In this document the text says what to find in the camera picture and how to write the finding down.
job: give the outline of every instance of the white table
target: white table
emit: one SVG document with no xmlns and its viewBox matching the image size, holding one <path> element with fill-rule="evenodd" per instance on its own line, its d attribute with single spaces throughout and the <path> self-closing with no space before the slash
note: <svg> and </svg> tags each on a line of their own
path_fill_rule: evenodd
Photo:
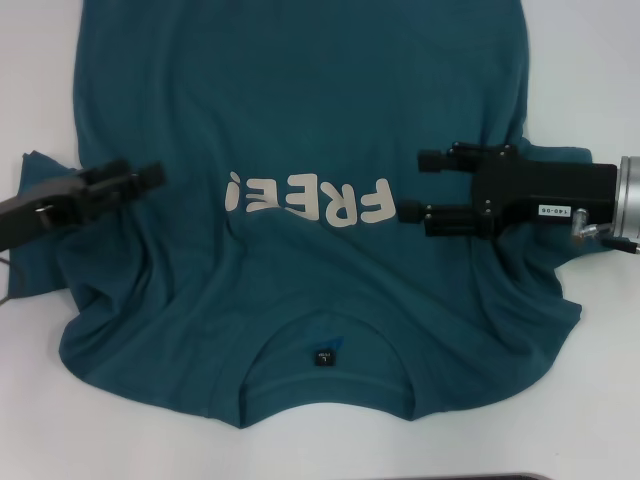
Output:
<svg viewBox="0 0 640 480">
<path fill-rule="evenodd" d="M 77 162 L 71 82 L 80 8 L 80 0 L 0 0 L 0 198 L 15 194 L 23 152 Z M 531 140 L 588 147 L 599 162 L 640 155 L 640 3 L 527 0 L 525 10 Z M 68 294 L 13 301 L 0 309 L 0 478 L 635 478 L 638 272 L 640 258 L 618 253 L 561 269 L 583 320 L 552 371 L 515 398 L 413 423 L 314 405 L 244 431 L 83 384 L 57 354 L 75 315 Z"/>
</svg>

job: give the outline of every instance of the cable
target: cable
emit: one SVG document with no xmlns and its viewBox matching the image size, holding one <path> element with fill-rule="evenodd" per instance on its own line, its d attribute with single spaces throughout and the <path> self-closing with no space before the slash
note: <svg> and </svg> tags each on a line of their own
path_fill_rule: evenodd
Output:
<svg viewBox="0 0 640 480">
<path fill-rule="evenodd" d="M 18 280 L 18 292 L 21 292 L 22 289 L 24 288 L 24 272 L 18 268 L 15 264 L 11 263 L 9 260 L 7 260 L 6 258 L 2 258 L 0 257 L 0 263 L 4 263 L 7 267 L 9 267 L 10 270 L 13 270 L 13 272 L 16 274 L 16 278 Z M 13 297 L 7 293 L 7 295 L 2 298 L 0 300 L 0 307 L 2 307 L 5 303 L 7 303 L 9 300 L 12 300 Z"/>
</svg>

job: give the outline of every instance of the metal cylinder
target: metal cylinder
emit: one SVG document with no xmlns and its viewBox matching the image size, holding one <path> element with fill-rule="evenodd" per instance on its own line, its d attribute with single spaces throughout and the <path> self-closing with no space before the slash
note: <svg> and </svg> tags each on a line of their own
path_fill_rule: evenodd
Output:
<svg viewBox="0 0 640 480">
<path fill-rule="evenodd" d="M 640 157 L 622 157 L 620 162 L 613 235 L 640 240 Z"/>
</svg>

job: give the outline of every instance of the t-shirt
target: t-shirt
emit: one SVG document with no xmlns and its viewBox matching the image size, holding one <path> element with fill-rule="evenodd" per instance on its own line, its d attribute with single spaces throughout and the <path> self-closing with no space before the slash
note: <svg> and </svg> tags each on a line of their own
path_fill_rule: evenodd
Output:
<svg viewBox="0 0 640 480">
<path fill-rule="evenodd" d="M 516 145 L 528 46 L 513 0 L 85 0 L 83 167 L 161 162 L 168 185 L 12 251 L 28 296 L 70 288 L 60 356 L 117 395 L 237 427 L 338 402 L 413 420 L 497 402 L 580 317 L 564 227 L 427 238 L 396 205 L 467 204 L 420 149 Z M 69 171 L 26 155 L 21 189 Z"/>
</svg>

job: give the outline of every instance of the label sticker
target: label sticker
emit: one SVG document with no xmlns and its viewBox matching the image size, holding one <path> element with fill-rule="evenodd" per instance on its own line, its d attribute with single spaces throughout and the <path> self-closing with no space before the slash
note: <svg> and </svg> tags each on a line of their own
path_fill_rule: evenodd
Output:
<svg viewBox="0 0 640 480">
<path fill-rule="evenodd" d="M 543 217 L 571 217 L 571 207 L 561 205 L 540 205 L 538 215 Z"/>
</svg>

